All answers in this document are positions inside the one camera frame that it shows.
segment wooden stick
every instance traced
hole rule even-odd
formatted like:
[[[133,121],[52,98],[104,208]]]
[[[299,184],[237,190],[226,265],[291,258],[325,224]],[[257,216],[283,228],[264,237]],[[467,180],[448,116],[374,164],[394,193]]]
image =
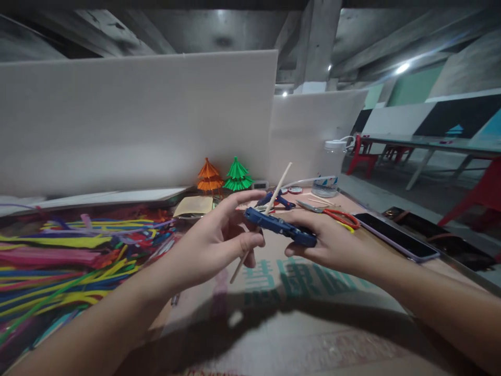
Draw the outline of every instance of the wooden stick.
[[[317,203],[322,204],[322,205],[326,205],[326,203],[325,203],[325,202],[323,202],[323,201],[319,201],[319,200],[314,200],[314,199],[312,199],[312,198],[309,198],[309,199],[308,199],[308,201],[313,201],[313,202],[317,202]]]
[[[282,177],[280,178],[280,181],[278,182],[278,185],[277,185],[277,187],[275,188],[275,190],[273,192],[273,196],[271,197],[271,200],[268,203],[268,207],[265,210],[265,215],[268,215],[268,213],[270,212],[271,208],[273,208],[273,204],[275,203],[275,198],[277,198],[278,193],[282,189],[283,180],[285,179],[285,175],[287,175],[287,172],[288,172],[288,170],[290,169],[291,166],[292,166],[292,162],[289,162],[289,165],[287,166],[287,168],[285,169]]]
[[[323,201],[324,203],[326,203],[327,205],[332,205],[331,202],[328,202],[325,198],[321,198],[321,197],[318,197],[317,195],[314,195],[313,193],[310,192],[310,195],[319,199],[320,201]]]
[[[275,202],[275,198],[277,198],[278,192],[282,188],[283,180],[285,179],[285,175],[287,175],[287,172],[288,172],[288,170],[290,169],[291,166],[292,166],[292,162],[289,162],[289,165],[287,166],[287,168],[285,169],[282,177],[280,178],[280,181],[278,182],[278,185],[277,185],[277,187],[275,188],[275,190],[273,192],[273,196],[271,196],[271,200],[268,203],[268,206],[266,207],[265,215],[268,215],[268,213],[270,212],[271,208],[273,207],[273,203]],[[247,252],[245,252],[244,256],[242,257],[242,259],[238,263],[238,266],[235,269],[235,273],[233,273],[233,276],[230,279],[230,285],[233,284],[233,282],[235,282],[235,278],[236,278],[237,274],[239,273],[240,269],[242,268],[242,265],[244,264],[245,259],[249,255],[250,251],[251,250],[248,250]]]

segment blue glue gun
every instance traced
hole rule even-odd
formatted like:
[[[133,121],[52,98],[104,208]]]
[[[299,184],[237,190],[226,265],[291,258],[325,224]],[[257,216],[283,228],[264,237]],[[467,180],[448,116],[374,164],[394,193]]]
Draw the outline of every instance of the blue glue gun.
[[[254,208],[248,208],[244,213],[244,217],[247,218],[249,222],[257,224],[266,230],[291,238],[294,243],[302,246],[310,248],[317,244],[317,237],[307,228],[293,226],[283,219],[267,216]]]
[[[256,206],[264,206],[264,205],[268,204],[270,202],[272,196],[273,196],[273,191],[268,192],[265,197],[263,197],[262,199],[260,199],[257,202]],[[275,201],[282,204],[283,206],[285,206],[286,210],[290,210],[293,207],[296,207],[296,204],[290,203],[289,201],[287,201],[285,198],[282,197],[281,190],[278,192],[278,195],[277,195],[277,198],[275,198]]]

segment smartphone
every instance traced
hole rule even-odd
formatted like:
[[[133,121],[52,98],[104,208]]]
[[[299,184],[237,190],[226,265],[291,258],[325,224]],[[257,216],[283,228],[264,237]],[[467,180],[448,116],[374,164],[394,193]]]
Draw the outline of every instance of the smartphone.
[[[440,253],[432,246],[407,235],[405,232],[385,223],[369,213],[355,214],[355,217],[360,221],[363,227],[372,232],[375,236],[383,239],[396,248],[397,251],[403,253],[417,263],[422,263],[440,256]]]

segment green wall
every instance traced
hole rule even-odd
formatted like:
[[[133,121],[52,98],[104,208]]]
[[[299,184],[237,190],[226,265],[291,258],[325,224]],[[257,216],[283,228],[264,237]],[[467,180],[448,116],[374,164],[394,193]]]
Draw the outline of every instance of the green wall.
[[[400,77],[393,88],[387,106],[424,103],[443,67],[441,65]]]
[[[371,110],[376,107],[377,100],[379,99],[379,95],[381,94],[381,90],[383,89],[383,84],[374,85],[369,88],[369,93],[365,98],[365,107],[364,110]]]

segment ceiling light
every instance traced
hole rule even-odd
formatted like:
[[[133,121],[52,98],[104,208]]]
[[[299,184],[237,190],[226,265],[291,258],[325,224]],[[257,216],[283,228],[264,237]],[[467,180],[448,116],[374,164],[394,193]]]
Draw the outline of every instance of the ceiling light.
[[[397,69],[396,73],[397,73],[397,74],[403,73],[403,72],[405,72],[407,69],[409,69],[409,67],[410,67],[410,66],[411,66],[411,65],[410,65],[409,63],[402,64],[402,65],[400,65],[400,66],[398,67],[398,69]]]

